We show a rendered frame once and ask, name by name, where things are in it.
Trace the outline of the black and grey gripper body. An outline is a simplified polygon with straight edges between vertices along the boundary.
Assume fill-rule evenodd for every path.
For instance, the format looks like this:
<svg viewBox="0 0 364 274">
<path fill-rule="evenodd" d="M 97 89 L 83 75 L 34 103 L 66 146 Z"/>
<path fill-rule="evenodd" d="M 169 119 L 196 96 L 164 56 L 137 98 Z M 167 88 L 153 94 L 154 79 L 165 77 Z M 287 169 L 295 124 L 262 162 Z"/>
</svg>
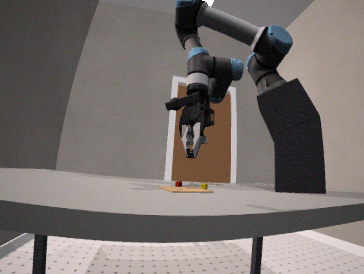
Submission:
<svg viewBox="0 0 364 274">
<path fill-rule="evenodd" d="M 182 120 L 186 121 L 186 124 L 189 124 L 193 127 L 197 123 L 197 119 L 200 117 L 201 111 L 205 111 L 205 116 L 207 118 L 206 127 L 211 125 L 214 126 L 214 121 L 211 121 L 211 114 L 214 114 L 214 110 L 207 108 L 207 106 L 210 107 L 210 95 L 208 94 L 208 89 L 202 85 L 192 85 L 187 88 L 186 94 L 188 96 L 196 93 L 199 94 L 200 101 L 184 106 L 181 115 Z M 202 104 L 199 104 L 199 102 Z"/>
</svg>

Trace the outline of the black die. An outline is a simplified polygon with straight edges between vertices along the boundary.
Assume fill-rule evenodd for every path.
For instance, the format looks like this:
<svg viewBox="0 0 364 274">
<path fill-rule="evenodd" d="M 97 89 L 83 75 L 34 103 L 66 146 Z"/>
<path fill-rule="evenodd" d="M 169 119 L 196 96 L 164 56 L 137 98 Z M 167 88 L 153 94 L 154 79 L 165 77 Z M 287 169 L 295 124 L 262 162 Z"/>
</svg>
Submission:
<svg viewBox="0 0 364 274">
<path fill-rule="evenodd" d="M 195 158 L 193 155 L 193 151 L 187 151 L 187 158 Z"/>
</svg>

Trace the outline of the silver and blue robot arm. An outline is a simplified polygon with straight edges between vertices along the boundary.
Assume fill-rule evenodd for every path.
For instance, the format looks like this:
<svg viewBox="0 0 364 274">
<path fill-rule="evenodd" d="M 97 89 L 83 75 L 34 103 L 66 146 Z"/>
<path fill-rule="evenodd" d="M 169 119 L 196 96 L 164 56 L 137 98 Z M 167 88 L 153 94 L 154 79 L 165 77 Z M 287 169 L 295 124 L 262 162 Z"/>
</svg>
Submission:
<svg viewBox="0 0 364 274">
<path fill-rule="evenodd" d="M 239 81 L 243 75 L 242 61 L 209 56 L 209 52 L 199 42 L 198 27 L 201 26 L 251 47 L 253 53 L 248 57 L 246 67 L 259 95 L 287 83 L 276 70 L 293 44 L 292 37 L 284 28 L 278 25 L 259 28 L 214 9 L 203 0 L 176 0 L 175 7 L 176 34 L 189 54 L 186 89 L 192 85 L 205 86 L 210 102 L 217 104 L 224 99 L 232 80 Z M 177 111 L 197 101 L 200 101 L 198 93 L 172 98 L 165 105 L 168 111 Z"/>
</svg>

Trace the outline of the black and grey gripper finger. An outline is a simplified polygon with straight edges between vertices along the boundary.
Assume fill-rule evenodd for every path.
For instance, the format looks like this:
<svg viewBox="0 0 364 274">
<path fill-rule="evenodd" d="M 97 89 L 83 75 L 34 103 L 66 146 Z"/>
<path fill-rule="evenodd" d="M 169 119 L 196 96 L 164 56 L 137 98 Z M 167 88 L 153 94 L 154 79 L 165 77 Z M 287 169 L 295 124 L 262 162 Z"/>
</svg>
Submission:
<svg viewBox="0 0 364 274">
<path fill-rule="evenodd" d="M 197 123 L 193 126 L 194 131 L 194 145 L 193 145 L 193 155 L 196 158 L 201 144 L 205 144 L 207 142 L 207 137 L 204 135 L 203 130 L 206 127 L 207 118 L 205 117 L 205 112 L 202 111 L 200 117 L 197 119 Z"/>
<path fill-rule="evenodd" d="M 186 121 L 182 120 L 181 116 L 179 122 L 179 131 L 187 155 L 187 151 L 190 151 L 189 145 L 194 145 L 193 127 L 191 125 L 188 126 L 188 124 L 186 124 Z"/>
</svg>

